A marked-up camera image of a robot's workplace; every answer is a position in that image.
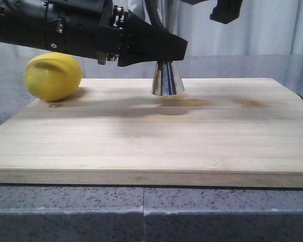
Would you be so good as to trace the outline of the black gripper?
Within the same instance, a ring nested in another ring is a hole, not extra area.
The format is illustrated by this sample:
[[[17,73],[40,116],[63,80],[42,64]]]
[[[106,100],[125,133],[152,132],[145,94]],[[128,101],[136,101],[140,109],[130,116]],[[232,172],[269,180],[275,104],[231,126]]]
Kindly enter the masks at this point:
[[[119,57],[128,10],[112,1],[0,1],[0,42],[96,59]]]

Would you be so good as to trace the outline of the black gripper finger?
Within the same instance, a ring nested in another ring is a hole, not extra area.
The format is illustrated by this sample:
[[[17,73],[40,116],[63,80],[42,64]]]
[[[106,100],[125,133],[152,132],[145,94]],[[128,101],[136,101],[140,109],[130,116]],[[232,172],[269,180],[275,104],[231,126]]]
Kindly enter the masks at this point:
[[[131,11],[123,27],[121,42],[120,67],[151,61],[180,61],[187,49],[186,40],[148,24]]]
[[[222,24],[229,24],[240,16],[243,0],[217,0],[216,6],[210,14],[210,20]]]

